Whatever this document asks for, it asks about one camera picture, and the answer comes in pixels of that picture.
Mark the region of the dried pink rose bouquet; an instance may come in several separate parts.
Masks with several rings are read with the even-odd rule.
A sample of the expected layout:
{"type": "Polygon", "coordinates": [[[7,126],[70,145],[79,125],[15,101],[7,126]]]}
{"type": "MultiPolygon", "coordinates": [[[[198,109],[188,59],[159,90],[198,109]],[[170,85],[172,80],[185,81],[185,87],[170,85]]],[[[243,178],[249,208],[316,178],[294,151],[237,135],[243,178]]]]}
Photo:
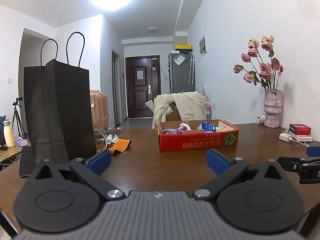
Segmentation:
{"type": "Polygon", "coordinates": [[[247,46],[248,51],[241,54],[241,60],[246,65],[235,64],[233,72],[243,73],[247,83],[260,84],[265,90],[277,90],[284,67],[274,56],[274,37],[263,36],[261,40],[250,38],[247,46]]]}

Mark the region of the grey refrigerator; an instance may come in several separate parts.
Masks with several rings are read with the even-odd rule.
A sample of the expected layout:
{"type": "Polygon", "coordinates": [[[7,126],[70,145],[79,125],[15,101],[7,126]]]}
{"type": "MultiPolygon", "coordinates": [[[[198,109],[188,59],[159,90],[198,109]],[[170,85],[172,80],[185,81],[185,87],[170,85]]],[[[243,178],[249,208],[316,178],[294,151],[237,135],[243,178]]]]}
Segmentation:
{"type": "Polygon", "coordinates": [[[195,91],[195,66],[193,50],[172,50],[169,54],[169,93],[195,91]]]}

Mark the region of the black paper bag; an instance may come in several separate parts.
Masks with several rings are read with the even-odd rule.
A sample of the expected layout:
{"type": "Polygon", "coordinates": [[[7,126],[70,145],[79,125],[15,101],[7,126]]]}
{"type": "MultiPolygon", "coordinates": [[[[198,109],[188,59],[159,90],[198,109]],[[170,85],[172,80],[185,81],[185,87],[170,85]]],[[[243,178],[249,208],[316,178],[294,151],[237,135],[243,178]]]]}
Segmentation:
{"type": "Polygon", "coordinates": [[[37,163],[67,164],[95,155],[87,69],[56,59],[25,67],[24,106],[37,163]]]}

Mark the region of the white small table device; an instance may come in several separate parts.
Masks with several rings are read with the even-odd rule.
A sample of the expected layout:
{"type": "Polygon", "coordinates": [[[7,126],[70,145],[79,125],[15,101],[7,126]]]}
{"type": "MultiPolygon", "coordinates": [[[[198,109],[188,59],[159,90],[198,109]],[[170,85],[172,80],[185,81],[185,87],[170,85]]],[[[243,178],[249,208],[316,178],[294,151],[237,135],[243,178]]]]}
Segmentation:
{"type": "Polygon", "coordinates": [[[265,123],[265,118],[266,118],[266,115],[257,116],[257,117],[255,118],[255,123],[256,123],[257,125],[262,125],[262,124],[265,123]]]}

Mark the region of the pink purple fabric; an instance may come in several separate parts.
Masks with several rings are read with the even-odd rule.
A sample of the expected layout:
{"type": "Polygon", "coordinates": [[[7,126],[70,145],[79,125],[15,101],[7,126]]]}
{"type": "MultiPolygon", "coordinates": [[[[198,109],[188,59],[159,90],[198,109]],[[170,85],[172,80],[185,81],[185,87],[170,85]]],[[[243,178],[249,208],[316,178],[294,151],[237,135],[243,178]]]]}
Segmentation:
{"type": "Polygon", "coordinates": [[[182,134],[184,131],[187,131],[187,126],[180,126],[178,129],[176,129],[177,134],[182,134]]]}

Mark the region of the blue tissue pack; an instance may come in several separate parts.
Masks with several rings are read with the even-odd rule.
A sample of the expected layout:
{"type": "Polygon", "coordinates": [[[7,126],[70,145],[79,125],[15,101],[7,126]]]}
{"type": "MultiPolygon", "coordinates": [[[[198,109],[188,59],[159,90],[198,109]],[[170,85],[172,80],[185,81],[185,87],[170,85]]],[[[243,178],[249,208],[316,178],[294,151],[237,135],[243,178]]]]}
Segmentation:
{"type": "Polygon", "coordinates": [[[204,130],[205,132],[216,132],[215,124],[208,123],[208,122],[201,122],[200,129],[204,130]]]}

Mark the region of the brown wooden chair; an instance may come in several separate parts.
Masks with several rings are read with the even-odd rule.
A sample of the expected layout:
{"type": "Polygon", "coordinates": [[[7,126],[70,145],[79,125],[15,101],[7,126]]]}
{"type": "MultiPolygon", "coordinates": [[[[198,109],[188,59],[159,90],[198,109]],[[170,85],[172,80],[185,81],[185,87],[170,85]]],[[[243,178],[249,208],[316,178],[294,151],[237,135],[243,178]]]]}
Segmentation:
{"type": "Polygon", "coordinates": [[[169,107],[172,112],[166,115],[166,121],[181,121],[182,119],[177,109],[176,103],[172,102],[169,107]]]}

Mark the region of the brown layered sponge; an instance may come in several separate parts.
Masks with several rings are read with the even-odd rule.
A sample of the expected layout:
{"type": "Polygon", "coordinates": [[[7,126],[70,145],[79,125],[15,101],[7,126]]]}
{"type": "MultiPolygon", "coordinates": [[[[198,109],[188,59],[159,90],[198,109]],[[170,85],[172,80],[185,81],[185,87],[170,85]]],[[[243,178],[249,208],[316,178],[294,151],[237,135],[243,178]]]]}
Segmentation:
{"type": "Polygon", "coordinates": [[[199,134],[199,133],[205,133],[205,130],[203,130],[203,129],[191,129],[191,130],[185,130],[182,133],[183,134],[199,134]]]}

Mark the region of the white power adapter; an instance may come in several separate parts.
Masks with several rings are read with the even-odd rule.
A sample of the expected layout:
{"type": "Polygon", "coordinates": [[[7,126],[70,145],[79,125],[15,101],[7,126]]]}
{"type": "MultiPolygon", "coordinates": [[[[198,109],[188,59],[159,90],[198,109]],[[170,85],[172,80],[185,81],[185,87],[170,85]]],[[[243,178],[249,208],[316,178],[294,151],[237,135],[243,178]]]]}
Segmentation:
{"type": "Polygon", "coordinates": [[[289,142],[292,140],[292,136],[288,133],[283,132],[283,133],[280,133],[279,140],[284,142],[289,142]]]}

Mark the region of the lavender knitted cloth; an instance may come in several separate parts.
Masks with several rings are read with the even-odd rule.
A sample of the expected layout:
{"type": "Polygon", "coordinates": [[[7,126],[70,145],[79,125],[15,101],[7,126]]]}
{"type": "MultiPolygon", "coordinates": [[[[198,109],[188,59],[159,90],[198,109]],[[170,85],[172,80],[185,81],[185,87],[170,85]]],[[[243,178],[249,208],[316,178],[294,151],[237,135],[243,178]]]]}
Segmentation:
{"type": "Polygon", "coordinates": [[[178,129],[176,128],[166,128],[162,131],[162,134],[177,134],[178,129]]]}

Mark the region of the black tablet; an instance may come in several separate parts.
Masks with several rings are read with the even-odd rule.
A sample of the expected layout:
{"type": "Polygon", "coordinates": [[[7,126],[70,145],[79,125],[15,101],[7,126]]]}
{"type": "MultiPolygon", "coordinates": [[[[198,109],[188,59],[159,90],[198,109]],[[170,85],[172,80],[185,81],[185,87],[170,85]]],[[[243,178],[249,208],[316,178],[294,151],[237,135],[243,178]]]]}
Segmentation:
{"type": "Polygon", "coordinates": [[[33,149],[31,146],[24,146],[21,151],[19,176],[28,178],[37,166],[33,149]]]}

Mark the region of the white flat box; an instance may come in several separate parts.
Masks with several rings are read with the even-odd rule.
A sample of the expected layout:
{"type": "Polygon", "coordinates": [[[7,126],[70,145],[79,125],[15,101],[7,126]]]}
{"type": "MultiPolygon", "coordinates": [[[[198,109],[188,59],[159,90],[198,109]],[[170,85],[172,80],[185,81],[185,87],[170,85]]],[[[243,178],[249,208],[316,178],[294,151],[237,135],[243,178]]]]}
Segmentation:
{"type": "Polygon", "coordinates": [[[312,141],[312,136],[310,135],[296,135],[291,133],[291,136],[297,140],[298,142],[311,142],[312,141]]]}

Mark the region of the red small box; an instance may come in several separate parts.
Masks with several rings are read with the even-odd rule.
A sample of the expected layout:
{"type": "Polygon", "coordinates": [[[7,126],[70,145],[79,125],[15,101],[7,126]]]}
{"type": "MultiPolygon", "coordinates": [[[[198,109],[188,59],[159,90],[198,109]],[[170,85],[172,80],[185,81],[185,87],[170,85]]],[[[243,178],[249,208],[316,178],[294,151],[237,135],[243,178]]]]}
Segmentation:
{"type": "Polygon", "coordinates": [[[311,127],[305,124],[289,124],[289,131],[295,135],[311,135],[311,127]]]}

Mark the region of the pink suitcase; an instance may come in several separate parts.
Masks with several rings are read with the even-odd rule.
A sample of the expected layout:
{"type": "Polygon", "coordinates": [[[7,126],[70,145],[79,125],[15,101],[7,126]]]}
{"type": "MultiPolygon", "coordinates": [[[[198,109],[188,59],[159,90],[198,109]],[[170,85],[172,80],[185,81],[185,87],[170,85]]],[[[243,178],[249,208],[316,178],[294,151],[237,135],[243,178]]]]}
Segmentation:
{"type": "Polygon", "coordinates": [[[91,90],[90,103],[93,128],[107,130],[109,128],[107,95],[99,90],[91,90]]]}

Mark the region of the red cardboard box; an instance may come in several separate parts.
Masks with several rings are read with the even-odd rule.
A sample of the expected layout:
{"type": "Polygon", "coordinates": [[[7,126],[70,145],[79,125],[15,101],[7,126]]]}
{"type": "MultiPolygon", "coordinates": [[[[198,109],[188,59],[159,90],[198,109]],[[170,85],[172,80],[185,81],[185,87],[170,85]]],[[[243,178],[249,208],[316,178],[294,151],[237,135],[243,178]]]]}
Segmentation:
{"type": "Polygon", "coordinates": [[[206,122],[215,124],[216,127],[226,127],[228,132],[206,132],[199,134],[162,134],[166,128],[178,129],[182,123],[190,129],[198,129],[204,120],[168,121],[158,124],[158,142],[161,152],[191,151],[209,148],[231,147],[238,144],[239,129],[223,120],[214,119],[206,122]]]}

